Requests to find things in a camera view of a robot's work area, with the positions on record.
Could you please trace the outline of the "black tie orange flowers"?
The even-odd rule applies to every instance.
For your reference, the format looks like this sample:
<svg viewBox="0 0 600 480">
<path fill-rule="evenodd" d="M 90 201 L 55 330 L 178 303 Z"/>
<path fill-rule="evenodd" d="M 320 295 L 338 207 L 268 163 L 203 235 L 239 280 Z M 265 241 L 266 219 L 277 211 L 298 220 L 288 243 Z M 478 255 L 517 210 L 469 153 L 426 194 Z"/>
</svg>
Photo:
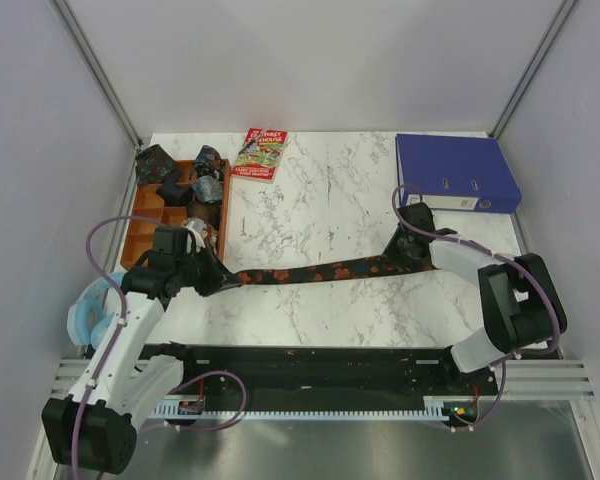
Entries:
<svg viewBox="0 0 600 480">
<path fill-rule="evenodd" d="M 380 278 L 409 273 L 408 269 L 400 268 L 377 255 L 304 267 L 242 270 L 236 276 L 244 285 L 284 285 Z"/>
</svg>

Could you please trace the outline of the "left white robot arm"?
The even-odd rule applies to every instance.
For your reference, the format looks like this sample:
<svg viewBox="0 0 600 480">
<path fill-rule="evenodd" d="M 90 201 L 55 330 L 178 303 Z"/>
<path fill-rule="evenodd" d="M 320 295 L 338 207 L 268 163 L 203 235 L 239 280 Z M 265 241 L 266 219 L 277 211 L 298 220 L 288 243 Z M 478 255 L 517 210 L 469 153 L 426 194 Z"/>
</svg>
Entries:
<svg viewBox="0 0 600 480">
<path fill-rule="evenodd" d="M 165 225 L 156 228 L 151 248 L 121 279 L 105 270 L 99 275 L 118 295 L 120 307 L 77 382 L 42 411 L 52 457 L 70 466 L 75 478 L 83 469 L 123 472 L 155 407 L 168 394 L 198 385 L 195 364 L 165 354 L 132 374 L 170 301 L 184 288 L 205 296 L 238 283 L 198 232 Z"/>
</svg>

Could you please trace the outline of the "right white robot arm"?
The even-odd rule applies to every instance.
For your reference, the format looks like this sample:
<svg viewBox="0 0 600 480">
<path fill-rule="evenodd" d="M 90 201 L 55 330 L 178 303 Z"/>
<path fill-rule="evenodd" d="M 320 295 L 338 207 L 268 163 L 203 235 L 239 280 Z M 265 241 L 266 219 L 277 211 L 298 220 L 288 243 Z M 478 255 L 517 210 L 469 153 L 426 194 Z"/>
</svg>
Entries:
<svg viewBox="0 0 600 480">
<path fill-rule="evenodd" d="M 396 208 L 399 225 L 383 252 L 409 273 L 427 267 L 451 272 L 479 291 L 483 326 L 445 349 L 438 381 L 447 392 L 463 392 L 474 372 L 545 342 L 554 351 L 567 318 L 544 260 L 537 254 L 507 256 L 438 230 L 423 202 Z"/>
</svg>

